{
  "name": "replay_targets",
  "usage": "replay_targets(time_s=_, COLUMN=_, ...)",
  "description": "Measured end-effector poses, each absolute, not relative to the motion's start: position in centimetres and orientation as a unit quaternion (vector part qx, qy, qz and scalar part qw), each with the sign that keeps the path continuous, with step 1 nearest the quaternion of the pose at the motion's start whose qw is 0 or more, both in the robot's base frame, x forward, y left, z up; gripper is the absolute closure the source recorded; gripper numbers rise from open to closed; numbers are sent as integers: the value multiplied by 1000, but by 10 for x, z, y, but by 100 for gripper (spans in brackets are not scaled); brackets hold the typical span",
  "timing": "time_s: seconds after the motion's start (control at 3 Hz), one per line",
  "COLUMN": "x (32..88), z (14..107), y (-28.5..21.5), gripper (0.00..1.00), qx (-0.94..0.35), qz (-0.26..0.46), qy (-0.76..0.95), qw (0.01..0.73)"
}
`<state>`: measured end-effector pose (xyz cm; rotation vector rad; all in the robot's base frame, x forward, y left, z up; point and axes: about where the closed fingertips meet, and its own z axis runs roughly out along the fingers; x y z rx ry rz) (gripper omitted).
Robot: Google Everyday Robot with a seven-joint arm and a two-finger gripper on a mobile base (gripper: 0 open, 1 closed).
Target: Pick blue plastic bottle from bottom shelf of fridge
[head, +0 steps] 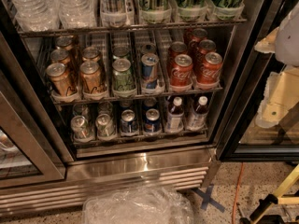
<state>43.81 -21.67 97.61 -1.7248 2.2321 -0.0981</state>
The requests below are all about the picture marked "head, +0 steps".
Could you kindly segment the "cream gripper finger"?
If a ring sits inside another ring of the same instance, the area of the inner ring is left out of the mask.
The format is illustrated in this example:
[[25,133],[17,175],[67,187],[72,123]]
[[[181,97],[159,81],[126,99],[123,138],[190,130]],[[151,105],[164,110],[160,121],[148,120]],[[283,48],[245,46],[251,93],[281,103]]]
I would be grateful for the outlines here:
[[261,53],[274,53],[276,49],[276,38],[278,34],[278,28],[275,28],[271,33],[269,33],[265,38],[260,40],[254,49]]
[[263,99],[255,123],[261,128],[271,128],[299,102],[299,68],[287,65],[281,72],[271,72],[266,81]]

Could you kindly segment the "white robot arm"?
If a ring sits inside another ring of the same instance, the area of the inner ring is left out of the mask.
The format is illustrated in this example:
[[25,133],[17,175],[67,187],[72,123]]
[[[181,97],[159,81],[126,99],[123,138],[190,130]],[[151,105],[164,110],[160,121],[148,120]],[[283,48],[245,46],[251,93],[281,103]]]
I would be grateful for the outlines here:
[[259,127],[271,128],[299,102],[299,2],[254,49],[273,53],[278,62],[286,65],[279,73],[270,73],[255,119]]

